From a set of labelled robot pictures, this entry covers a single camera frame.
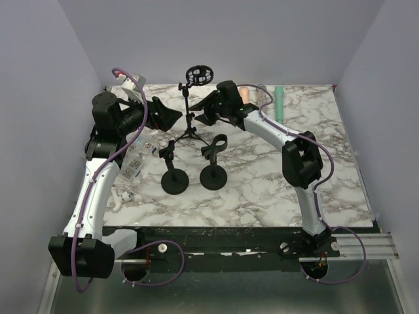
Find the black tripod microphone stand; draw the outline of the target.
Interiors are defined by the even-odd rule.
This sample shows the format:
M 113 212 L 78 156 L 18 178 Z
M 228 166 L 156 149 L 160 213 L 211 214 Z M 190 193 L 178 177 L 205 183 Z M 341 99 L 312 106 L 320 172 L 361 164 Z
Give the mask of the black tripod microphone stand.
M 186 71 L 185 78 L 186 83 L 182 84 L 180 82 L 178 84 L 178 90 L 182 92 L 185 100 L 187 129 L 184 131 L 183 135 L 174 141 L 174 143 L 177 143 L 183 139 L 195 139 L 203 142 L 206 146 L 208 146 L 208 143 L 198 134 L 196 134 L 196 128 L 192 126 L 194 113 L 192 113 L 189 109 L 189 89 L 193 86 L 205 86 L 209 84 L 213 80 L 213 70 L 207 65 L 195 65 Z

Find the pink microphone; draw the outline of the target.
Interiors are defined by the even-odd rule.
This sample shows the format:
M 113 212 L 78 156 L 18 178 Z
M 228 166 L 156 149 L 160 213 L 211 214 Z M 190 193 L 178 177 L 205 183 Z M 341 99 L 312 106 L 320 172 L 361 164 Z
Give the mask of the pink microphone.
M 249 88 L 247 86 L 241 86 L 238 90 L 243 104 L 250 103 Z

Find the rhinestone microphone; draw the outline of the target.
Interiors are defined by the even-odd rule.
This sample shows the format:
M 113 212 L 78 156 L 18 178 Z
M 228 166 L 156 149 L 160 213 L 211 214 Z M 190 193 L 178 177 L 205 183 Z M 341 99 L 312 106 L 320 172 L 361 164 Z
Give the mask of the rhinestone microphone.
M 264 105 L 268 100 L 269 97 L 266 94 L 267 88 L 264 84 L 259 84 L 258 87 L 255 89 L 256 91 L 256 105 L 258 107 Z

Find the black round-base stand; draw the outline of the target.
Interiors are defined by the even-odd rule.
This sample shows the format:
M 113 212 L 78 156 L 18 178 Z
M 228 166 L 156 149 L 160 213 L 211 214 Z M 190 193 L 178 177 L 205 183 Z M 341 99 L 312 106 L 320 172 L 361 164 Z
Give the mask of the black round-base stand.
M 210 145 L 201 148 L 202 156 L 209 161 L 209 165 L 200 172 L 200 183 L 208 190 L 220 190 L 227 183 L 228 175 L 225 169 L 217 164 L 217 155 L 227 146 L 227 135 L 219 134 Z
M 175 168 L 174 160 L 175 141 L 170 140 L 168 146 L 159 150 L 159 158 L 164 159 L 167 171 L 161 178 L 163 190 L 170 195 L 179 195 L 189 186 L 189 177 L 181 169 Z

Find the green microphone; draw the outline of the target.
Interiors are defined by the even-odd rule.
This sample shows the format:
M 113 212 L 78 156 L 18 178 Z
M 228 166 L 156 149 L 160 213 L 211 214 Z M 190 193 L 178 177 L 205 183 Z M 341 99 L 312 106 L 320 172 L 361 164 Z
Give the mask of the green microphone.
M 283 99 L 284 99 L 283 86 L 276 86 L 274 89 L 275 119 L 280 124 L 283 123 Z

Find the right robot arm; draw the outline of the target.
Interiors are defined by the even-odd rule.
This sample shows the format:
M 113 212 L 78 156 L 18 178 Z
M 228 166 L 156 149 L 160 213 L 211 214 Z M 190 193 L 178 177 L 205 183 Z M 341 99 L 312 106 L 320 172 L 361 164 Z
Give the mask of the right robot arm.
M 325 248 L 324 239 L 329 235 L 321 209 L 319 185 L 323 182 L 322 146 L 313 133 L 299 133 L 267 117 L 263 109 L 244 103 L 238 86 L 231 80 L 219 83 L 216 90 L 190 107 L 201 111 L 196 120 L 212 126 L 225 120 L 234 127 L 252 133 L 271 144 L 282 154 L 282 173 L 295 188 L 302 215 L 302 251 L 316 256 Z

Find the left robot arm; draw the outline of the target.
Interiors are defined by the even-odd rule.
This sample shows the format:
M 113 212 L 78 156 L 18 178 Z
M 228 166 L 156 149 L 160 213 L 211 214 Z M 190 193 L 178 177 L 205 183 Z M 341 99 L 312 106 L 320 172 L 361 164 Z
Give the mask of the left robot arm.
M 145 250 L 144 240 L 133 230 L 102 234 L 107 201 L 128 148 L 126 138 L 143 127 L 168 131 L 182 113 L 166 107 L 158 97 L 143 105 L 102 92 L 92 99 L 92 116 L 94 128 L 84 149 L 79 198 L 63 234 L 50 238 L 48 250 L 63 276 L 106 279 L 117 258 L 125 253 L 139 258 Z

